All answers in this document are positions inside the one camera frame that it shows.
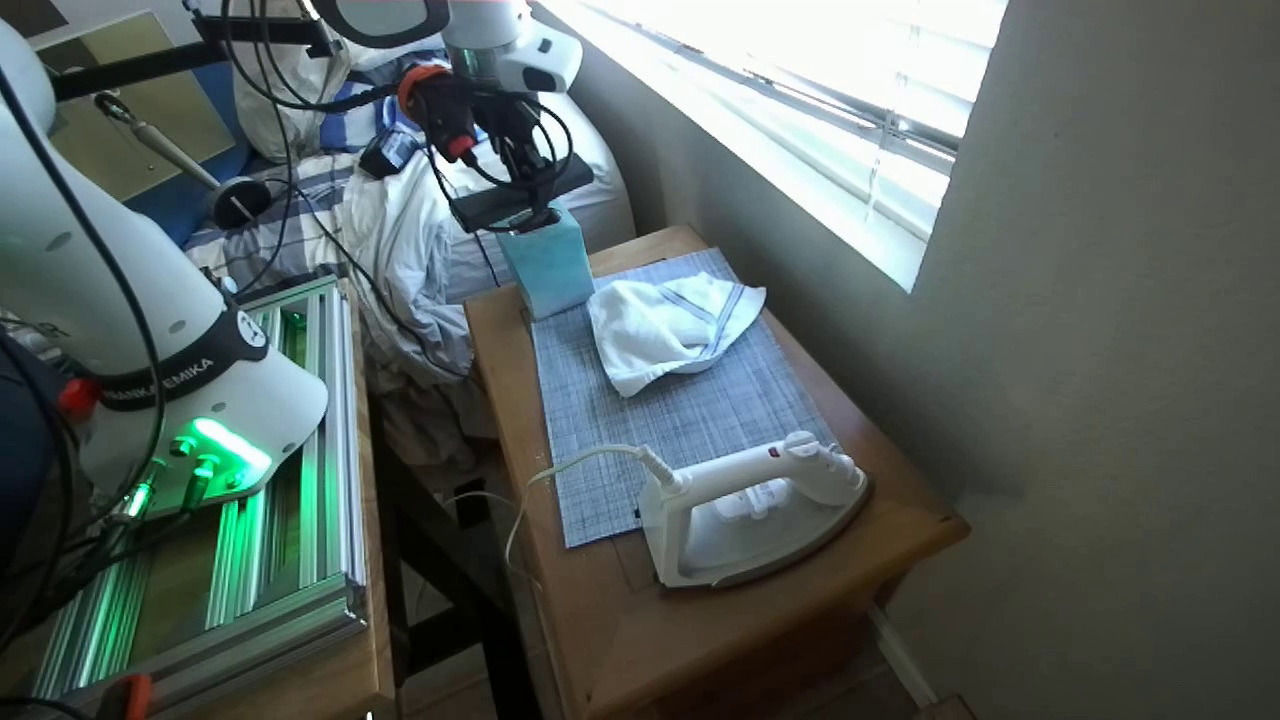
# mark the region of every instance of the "window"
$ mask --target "window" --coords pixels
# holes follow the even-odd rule
[[[724,77],[718,96],[851,190],[931,235],[1006,0],[581,0]]]

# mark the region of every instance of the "gray fabric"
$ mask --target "gray fabric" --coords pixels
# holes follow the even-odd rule
[[[673,255],[619,274],[676,281],[691,273],[736,281],[719,251]],[[764,321],[708,373],[664,374],[633,399],[610,383],[586,308],[532,324],[532,352],[555,468],[599,444],[647,444],[664,465],[686,468],[796,428],[831,438]],[[644,481],[640,461],[619,451],[559,471],[565,547],[640,527],[635,505]]]

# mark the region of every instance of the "clothes iron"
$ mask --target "clothes iron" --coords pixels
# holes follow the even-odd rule
[[[730,586],[831,540],[868,497],[851,456],[793,431],[691,468],[644,451],[640,527],[667,586]]]

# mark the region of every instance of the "folded cloth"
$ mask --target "folded cloth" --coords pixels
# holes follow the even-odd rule
[[[635,395],[667,373],[711,368],[764,308],[764,289],[708,273],[644,285],[612,281],[587,301],[587,321],[610,383]]]

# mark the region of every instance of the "blue container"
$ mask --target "blue container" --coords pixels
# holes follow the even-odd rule
[[[552,212],[552,223],[496,238],[532,321],[567,312],[591,296],[586,231],[559,204]]]

